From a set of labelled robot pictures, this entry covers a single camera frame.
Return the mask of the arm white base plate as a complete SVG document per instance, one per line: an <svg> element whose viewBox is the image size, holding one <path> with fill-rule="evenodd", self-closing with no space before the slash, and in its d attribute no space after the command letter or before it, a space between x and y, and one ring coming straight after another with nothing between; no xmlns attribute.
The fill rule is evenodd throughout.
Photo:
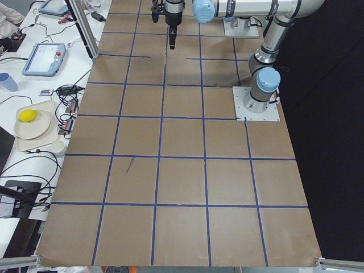
<svg viewBox="0 0 364 273"><path fill-rule="evenodd" d="M266 102L251 97L249 86L234 86L235 118L238 121L279 122L278 105L274 93Z"/></svg>
<svg viewBox="0 0 364 273"><path fill-rule="evenodd" d="M247 39L259 38L258 28L256 26L248 26L245 23L237 23L235 26L233 22L224 22L224 32L226 37Z"/></svg>

